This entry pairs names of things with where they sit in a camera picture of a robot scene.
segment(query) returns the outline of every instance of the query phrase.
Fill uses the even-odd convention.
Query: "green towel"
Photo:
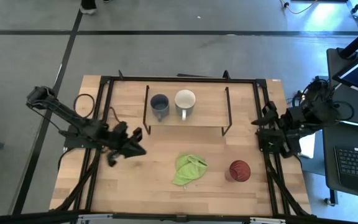
[[[205,172],[208,164],[201,157],[195,155],[181,155],[176,162],[176,174],[173,183],[183,186],[192,180],[199,179]]]

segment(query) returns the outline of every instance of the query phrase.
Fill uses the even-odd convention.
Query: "mug handle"
[[[186,110],[181,111],[181,120],[186,121]]]

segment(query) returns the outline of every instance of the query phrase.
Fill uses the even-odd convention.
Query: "black keyboard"
[[[358,149],[335,148],[335,153],[339,173],[358,176]]]

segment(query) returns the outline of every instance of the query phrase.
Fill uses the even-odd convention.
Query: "shoe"
[[[93,15],[96,12],[96,8],[84,9],[82,6],[80,6],[80,11],[82,12],[82,14]]]

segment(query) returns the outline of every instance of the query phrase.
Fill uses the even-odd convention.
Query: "red cup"
[[[234,161],[229,169],[225,171],[224,176],[230,182],[244,182],[251,176],[251,169],[244,161]]]

